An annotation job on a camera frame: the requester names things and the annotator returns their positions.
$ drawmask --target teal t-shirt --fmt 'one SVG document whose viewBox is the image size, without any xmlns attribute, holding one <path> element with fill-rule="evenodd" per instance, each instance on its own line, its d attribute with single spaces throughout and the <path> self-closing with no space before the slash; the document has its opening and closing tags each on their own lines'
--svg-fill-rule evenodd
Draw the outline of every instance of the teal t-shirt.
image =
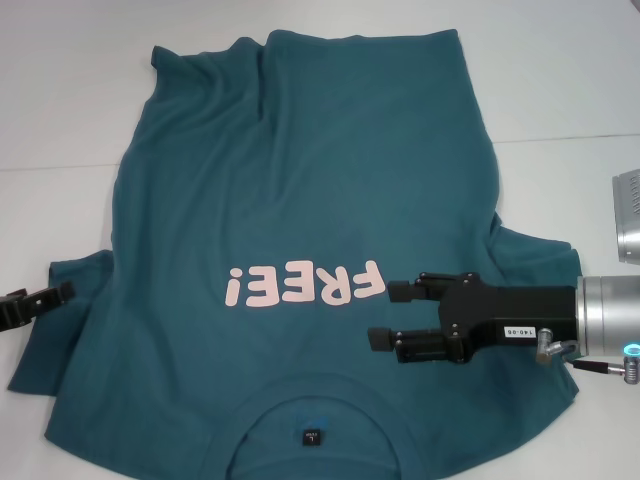
<svg viewBox="0 0 640 480">
<path fill-rule="evenodd" d="M 436 303 L 391 304 L 389 280 L 580 274 L 569 245 L 500 225 L 457 32 L 278 31 L 157 47 L 152 63 L 113 253 L 52 266 L 78 297 L 37 321 L 11 384 L 57 395 L 50 441 L 143 479 L 425 480 L 517 448 L 571 404 L 564 367 L 530 349 L 463 366 L 369 349 L 368 327 L 439 325 Z"/>
</svg>

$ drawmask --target robotic arm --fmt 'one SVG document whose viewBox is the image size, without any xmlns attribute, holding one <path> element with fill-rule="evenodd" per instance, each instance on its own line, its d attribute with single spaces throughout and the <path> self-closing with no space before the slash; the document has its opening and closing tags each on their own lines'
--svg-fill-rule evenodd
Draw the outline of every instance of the robotic arm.
<svg viewBox="0 0 640 480">
<path fill-rule="evenodd" d="M 640 170 L 613 178 L 620 261 L 640 265 Z M 575 368 L 640 383 L 640 276 L 579 277 L 578 287 L 493 287 L 477 273 L 421 273 L 390 282 L 391 302 L 440 302 L 440 329 L 370 328 L 373 351 L 398 361 L 467 363 L 492 345 L 535 346 L 536 361 L 573 352 L 624 357 L 623 364 L 574 360 Z"/>
</svg>

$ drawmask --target blue light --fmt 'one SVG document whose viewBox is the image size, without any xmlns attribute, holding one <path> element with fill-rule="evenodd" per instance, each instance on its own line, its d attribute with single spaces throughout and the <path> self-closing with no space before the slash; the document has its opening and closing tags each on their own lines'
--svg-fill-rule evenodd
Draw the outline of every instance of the blue light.
<svg viewBox="0 0 640 480">
<path fill-rule="evenodd" d="M 640 357 L 640 345 L 632 343 L 624 347 L 624 354 L 629 357 Z"/>
</svg>

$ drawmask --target label sticker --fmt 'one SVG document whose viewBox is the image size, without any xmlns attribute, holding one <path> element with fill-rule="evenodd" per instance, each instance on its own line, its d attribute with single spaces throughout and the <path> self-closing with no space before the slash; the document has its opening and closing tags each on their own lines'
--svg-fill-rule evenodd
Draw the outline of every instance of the label sticker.
<svg viewBox="0 0 640 480">
<path fill-rule="evenodd" d="M 507 338 L 536 338 L 536 327 L 504 327 Z"/>
</svg>

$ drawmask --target white table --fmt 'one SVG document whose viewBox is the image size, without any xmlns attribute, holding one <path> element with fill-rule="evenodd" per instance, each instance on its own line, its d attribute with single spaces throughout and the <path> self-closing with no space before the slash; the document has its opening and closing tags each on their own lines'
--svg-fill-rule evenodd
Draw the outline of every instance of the white table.
<svg viewBox="0 0 640 480">
<path fill-rule="evenodd" d="M 51 260 L 109 247 L 111 188 L 153 88 L 154 45 L 215 51 L 277 28 L 458 29 L 500 162 L 505 225 L 571 242 L 585 274 L 640 274 L 618 263 L 611 196 L 611 177 L 640 167 L 640 13 L 628 0 L 5 0 L 0 292 L 43 288 Z M 0 335 L 0 386 L 28 335 Z M 574 377 L 581 393 L 545 432 L 457 478 L 632 475 L 640 387 Z M 44 440 L 51 405 L 0 391 L 0 478 L 122 478 Z"/>
</svg>

